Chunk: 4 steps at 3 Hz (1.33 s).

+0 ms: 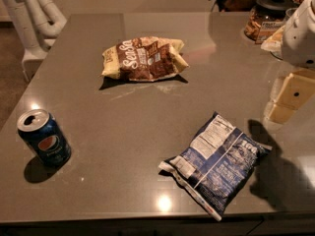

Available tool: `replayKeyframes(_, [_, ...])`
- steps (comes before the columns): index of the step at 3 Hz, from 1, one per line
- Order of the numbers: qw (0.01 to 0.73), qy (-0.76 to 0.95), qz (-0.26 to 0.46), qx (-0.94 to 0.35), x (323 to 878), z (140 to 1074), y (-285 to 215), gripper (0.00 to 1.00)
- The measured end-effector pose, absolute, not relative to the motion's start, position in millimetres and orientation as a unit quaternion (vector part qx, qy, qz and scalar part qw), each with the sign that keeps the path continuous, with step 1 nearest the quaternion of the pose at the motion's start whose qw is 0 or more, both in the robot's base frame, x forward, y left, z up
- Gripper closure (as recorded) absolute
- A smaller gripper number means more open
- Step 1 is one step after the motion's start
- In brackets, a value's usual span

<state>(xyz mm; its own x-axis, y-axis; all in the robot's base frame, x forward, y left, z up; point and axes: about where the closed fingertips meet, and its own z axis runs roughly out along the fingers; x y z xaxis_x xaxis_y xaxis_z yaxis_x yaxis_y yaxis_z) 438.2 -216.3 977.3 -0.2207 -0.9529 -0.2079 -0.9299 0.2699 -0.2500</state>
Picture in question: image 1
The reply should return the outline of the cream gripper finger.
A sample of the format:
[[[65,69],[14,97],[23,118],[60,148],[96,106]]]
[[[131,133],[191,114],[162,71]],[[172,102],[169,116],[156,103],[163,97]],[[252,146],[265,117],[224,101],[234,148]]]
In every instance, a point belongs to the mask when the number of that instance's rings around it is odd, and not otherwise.
[[[315,94],[315,71],[295,70],[286,77],[277,78],[264,116],[283,124]]]
[[[277,29],[270,37],[263,41],[261,48],[265,51],[279,52],[282,47],[284,27]]]

